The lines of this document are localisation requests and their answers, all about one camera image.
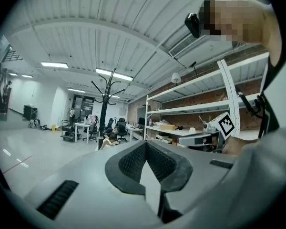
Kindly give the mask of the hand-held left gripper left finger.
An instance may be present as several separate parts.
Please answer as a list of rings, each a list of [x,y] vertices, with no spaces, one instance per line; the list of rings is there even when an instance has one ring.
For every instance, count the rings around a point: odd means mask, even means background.
[[[105,164],[106,177],[123,193],[145,195],[145,187],[140,184],[145,162],[146,142],[140,141],[108,159]]]

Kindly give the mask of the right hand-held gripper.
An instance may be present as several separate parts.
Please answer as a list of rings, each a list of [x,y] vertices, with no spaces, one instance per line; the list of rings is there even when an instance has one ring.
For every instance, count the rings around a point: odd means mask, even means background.
[[[230,114],[225,112],[209,122],[203,121],[201,132],[190,131],[188,135],[179,137],[178,144],[198,151],[222,152],[234,130]]]

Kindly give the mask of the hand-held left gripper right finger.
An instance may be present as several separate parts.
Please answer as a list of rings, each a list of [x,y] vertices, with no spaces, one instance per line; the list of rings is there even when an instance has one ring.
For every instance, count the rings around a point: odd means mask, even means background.
[[[161,192],[180,191],[193,172],[185,157],[168,149],[165,143],[146,142],[146,161],[160,183]]]

